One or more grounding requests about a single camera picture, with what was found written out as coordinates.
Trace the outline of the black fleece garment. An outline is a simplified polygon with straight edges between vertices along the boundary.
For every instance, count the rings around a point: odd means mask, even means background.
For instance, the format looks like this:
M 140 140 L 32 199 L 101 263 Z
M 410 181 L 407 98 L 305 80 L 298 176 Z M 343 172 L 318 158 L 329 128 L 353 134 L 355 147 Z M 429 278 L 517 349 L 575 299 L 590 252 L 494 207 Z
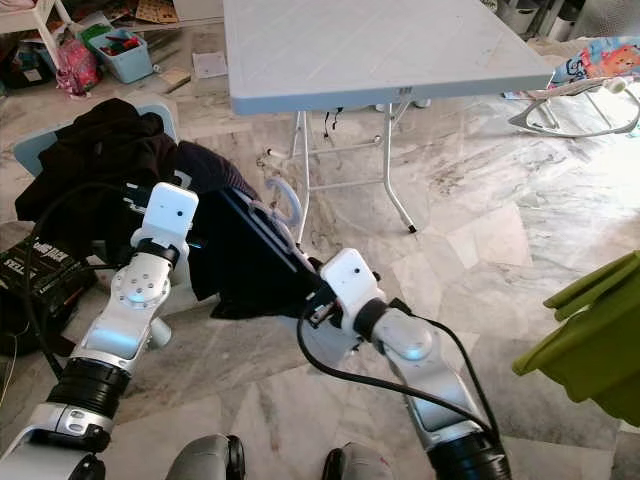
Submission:
M 102 101 L 55 136 L 54 145 L 38 155 L 41 173 L 15 198 L 19 220 L 40 219 L 47 207 L 82 184 L 151 187 L 174 177 L 177 142 L 165 132 L 160 115 L 138 113 L 131 102 Z M 40 237 L 78 257 L 120 262 L 128 256 L 141 220 L 125 206 L 122 193 L 87 188 L 49 216 Z

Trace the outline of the black and white garment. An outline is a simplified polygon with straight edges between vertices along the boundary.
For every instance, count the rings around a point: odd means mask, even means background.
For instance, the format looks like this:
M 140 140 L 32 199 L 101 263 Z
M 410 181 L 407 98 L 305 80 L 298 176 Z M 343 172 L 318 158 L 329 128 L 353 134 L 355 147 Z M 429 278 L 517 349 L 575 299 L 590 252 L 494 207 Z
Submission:
M 188 239 L 189 279 L 198 300 L 219 298 L 212 317 L 298 317 L 323 292 L 316 261 L 305 261 L 269 218 L 255 188 L 236 165 L 210 148 L 180 141 L 175 170 L 191 178 L 198 196 Z

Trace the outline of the pink plastic hanger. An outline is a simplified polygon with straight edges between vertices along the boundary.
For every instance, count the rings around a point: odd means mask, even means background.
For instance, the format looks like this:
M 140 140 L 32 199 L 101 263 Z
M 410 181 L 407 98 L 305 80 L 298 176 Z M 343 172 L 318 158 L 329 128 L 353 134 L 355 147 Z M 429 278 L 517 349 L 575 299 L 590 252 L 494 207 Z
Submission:
M 284 300 L 300 301 L 319 288 L 314 262 L 302 251 L 297 230 L 305 224 L 300 196 L 279 175 L 268 179 L 268 197 L 247 184 L 230 188 L 236 219 L 233 257 L 253 287 Z

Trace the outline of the small wooden board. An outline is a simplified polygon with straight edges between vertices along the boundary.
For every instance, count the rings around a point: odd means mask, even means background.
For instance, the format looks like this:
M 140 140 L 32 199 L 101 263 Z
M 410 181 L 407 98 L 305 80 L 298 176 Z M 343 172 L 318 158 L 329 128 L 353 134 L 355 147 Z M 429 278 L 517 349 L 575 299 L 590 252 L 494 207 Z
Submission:
M 192 74 L 187 69 L 170 67 L 159 70 L 156 77 L 157 92 L 172 93 L 191 82 Z

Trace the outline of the black printed cardboard box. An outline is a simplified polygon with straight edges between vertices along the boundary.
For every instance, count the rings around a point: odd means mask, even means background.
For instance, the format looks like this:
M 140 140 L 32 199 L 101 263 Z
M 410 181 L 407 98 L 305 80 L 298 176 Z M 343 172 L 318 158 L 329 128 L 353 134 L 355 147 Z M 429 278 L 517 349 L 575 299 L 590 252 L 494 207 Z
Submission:
M 70 310 L 87 289 L 99 282 L 95 271 L 82 259 L 61 250 L 59 244 L 28 237 L 0 253 L 0 278 L 3 287 L 31 298 L 33 308 L 40 302 L 50 316 Z

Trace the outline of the light blue toy bin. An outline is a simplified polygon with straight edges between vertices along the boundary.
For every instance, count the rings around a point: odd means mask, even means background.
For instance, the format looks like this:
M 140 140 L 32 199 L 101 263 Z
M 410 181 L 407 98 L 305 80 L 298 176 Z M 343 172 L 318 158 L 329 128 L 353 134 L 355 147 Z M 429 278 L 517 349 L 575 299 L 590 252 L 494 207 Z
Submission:
M 157 70 L 145 38 L 131 29 L 96 24 L 84 29 L 79 36 L 122 83 L 140 81 Z

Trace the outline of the pink bag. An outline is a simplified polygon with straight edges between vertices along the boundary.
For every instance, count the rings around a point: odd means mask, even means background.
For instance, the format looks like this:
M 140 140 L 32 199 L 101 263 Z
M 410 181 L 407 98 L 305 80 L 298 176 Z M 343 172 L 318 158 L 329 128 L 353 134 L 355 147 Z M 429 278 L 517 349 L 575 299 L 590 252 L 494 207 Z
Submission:
M 58 87 L 73 97 L 86 96 L 100 83 L 99 65 L 95 55 L 77 38 L 65 38 L 58 49 L 61 67 Z

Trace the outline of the white paper sheet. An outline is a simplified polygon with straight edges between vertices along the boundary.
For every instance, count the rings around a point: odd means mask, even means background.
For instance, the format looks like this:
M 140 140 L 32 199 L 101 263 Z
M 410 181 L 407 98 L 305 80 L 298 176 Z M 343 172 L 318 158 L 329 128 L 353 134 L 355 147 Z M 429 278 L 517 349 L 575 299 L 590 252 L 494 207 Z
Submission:
M 229 73 L 227 55 L 223 51 L 193 52 L 192 64 L 193 74 L 200 79 L 228 76 Z

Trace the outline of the dark blue bag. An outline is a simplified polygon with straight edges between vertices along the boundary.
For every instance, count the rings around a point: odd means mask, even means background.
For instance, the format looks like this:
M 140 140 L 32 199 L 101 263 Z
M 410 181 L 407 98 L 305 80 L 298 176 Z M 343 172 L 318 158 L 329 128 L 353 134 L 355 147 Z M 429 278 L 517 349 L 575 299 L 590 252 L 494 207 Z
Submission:
M 26 90 L 55 81 L 55 70 L 45 60 L 47 49 L 42 44 L 17 44 L 3 47 L 0 81 L 5 91 Z

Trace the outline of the grey robot right leg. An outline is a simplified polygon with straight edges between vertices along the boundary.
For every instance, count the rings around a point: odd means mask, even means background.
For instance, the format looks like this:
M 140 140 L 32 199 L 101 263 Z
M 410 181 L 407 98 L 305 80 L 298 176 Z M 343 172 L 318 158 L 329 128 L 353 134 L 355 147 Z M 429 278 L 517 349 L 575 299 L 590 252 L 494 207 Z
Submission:
M 349 442 L 326 456 L 321 480 L 394 480 L 394 471 L 375 449 Z

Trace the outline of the grey robot leg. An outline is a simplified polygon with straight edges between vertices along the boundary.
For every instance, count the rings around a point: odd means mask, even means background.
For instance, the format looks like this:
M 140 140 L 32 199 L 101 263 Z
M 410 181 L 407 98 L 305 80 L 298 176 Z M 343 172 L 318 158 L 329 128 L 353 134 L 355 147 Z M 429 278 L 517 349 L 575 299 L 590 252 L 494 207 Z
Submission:
M 394 471 L 375 449 L 349 442 L 326 456 L 321 480 L 394 480 Z
M 236 435 L 193 439 L 174 458 L 164 480 L 244 480 L 247 463 Z

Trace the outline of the grey robot left leg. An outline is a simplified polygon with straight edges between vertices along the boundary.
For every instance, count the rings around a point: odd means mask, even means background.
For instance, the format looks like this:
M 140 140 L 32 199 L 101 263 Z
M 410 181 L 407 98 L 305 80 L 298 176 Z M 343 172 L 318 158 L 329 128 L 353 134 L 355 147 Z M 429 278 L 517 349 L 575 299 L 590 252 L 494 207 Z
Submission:
M 247 463 L 236 435 L 193 439 L 174 458 L 164 480 L 244 480 Z

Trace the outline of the colourful baby bouncer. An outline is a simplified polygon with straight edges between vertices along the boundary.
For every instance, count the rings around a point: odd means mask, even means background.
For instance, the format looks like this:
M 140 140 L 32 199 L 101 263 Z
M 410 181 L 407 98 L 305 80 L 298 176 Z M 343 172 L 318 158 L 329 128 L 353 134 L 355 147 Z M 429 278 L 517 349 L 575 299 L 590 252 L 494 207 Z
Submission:
M 508 119 L 513 127 L 563 140 L 631 133 L 640 127 L 640 95 L 630 88 L 631 84 L 640 84 L 640 36 L 579 37 L 564 42 L 540 42 L 535 49 L 544 51 L 541 58 L 556 69 L 547 86 L 540 90 L 504 95 L 506 99 L 529 101 L 521 113 Z M 635 106 L 635 114 L 626 122 L 614 124 L 596 104 L 594 92 L 626 97 Z M 559 122 L 552 110 L 552 100 L 577 96 L 585 97 L 593 105 L 605 124 L 603 129 L 572 131 Z

